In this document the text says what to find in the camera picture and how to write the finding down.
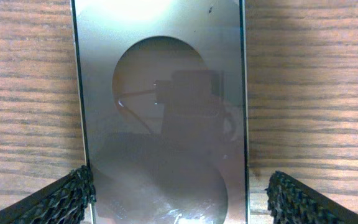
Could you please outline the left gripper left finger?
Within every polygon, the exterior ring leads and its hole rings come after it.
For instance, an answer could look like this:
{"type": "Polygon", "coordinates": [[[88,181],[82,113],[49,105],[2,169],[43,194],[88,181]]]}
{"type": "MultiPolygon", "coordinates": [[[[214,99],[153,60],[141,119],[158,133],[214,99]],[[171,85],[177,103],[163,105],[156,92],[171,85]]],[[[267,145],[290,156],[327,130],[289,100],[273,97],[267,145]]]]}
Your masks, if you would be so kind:
{"type": "Polygon", "coordinates": [[[78,224],[96,203],[93,174],[86,165],[72,170],[26,198],[0,210],[0,224],[78,224]]]}

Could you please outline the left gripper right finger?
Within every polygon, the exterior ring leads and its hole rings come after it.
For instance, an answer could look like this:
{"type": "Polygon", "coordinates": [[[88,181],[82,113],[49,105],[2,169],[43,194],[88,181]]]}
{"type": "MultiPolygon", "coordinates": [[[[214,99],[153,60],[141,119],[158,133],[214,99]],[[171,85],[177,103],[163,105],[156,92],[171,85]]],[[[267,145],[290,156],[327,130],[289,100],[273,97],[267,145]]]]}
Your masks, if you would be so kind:
{"type": "Polygon", "coordinates": [[[358,224],[358,214],[281,172],[265,189],[274,224],[358,224]]]}

